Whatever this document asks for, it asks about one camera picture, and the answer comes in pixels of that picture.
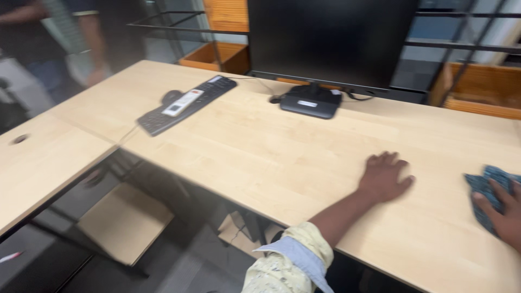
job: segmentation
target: orange wooden box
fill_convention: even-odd
[[[248,45],[221,42],[216,42],[216,44],[221,58],[222,70],[219,70],[219,64],[217,64],[217,58],[211,43],[207,43],[179,59],[179,64],[232,74],[244,74],[250,69]]]
[[[461,63],[446,63],[429,96],[438,106]],[[521,68],[470,64],[443,107],[509,119],[521,119]]]

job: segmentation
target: mouse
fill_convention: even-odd
[[[510,173],[507,173],[503,171],[502,169],[499,169],[494,166],[485,166],[483,170],[483,176],[479,175],[470,175],[465,174],[465,180],[471,187],[470,196],[471,196],[471,203],[474,210],[474,216],[476,217],[476,220],[485,228],[488,232],[491,232],[496,237],[498,236],[498,233],[494,229],[494,225],[492,224],[492,221],[488,218],[488,216],[474,203],[472,200],[472,193],[479,192],[483,194],[492,204],[494,209],[498,211],[499,213],[504,213],[504,206],[501,201],[498,200],[496,195],[494,194],[494,191],[492,189],[492,186],[490,186],[489,179],[494,179],[499,185],[501,185],[506,191],[508,191],[509,194],[512,194],[513,187],[511,183],[511,179],[516,180],[517,182],[521,182],[521,175],[512,175]]]
[[[169,105],[182,96],[183,96],[183,93],[181,91],[178,91],[178,90],[169,91],[163,96],[163,98],[161,99],[161,103],[163,105]]]

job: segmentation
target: jeans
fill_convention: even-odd
[[[26,69],[40,80],[51,99],[59,104],[82,92],[84,88],[70,75],[64,59],[38,61]]]

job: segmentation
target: wooden shelf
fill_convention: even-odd
[[[121,183],[81,217],[78,227],[114,259],[133,265],[172,219],[163,204]]]
[[[268,242],[273,239],[276,233],[279,231],[284,230],[283,228],[271,224],[265,231],[266,240]],[[227,215],[225,220],[222,222],[222,224],[219,227],[219,238],[227,243],[230,243],[231,245],[235,246],[236,248],[244,251],[245,253],[251,255],[252,257],[259,259],[264,256],[262,252],[253,252],[252,250],[257,249],[261,247],[261,243],[257,240],[256,242],[251,242],[251,240],[246,237],[244,233],[238,233],[239,229],[236,227],[236,225],[233,223],[231,216]]]

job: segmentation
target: shirt sleeve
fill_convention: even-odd
[[[243,293],[312,293],[316,286],[332,292],[324,277],[333,250],[312,223],[290,227],[279,241],[256,251],[269,255],[248,269]]]
[[[64,2],[74,16],[99,13],[96,9],[95,0],[65,0]]]

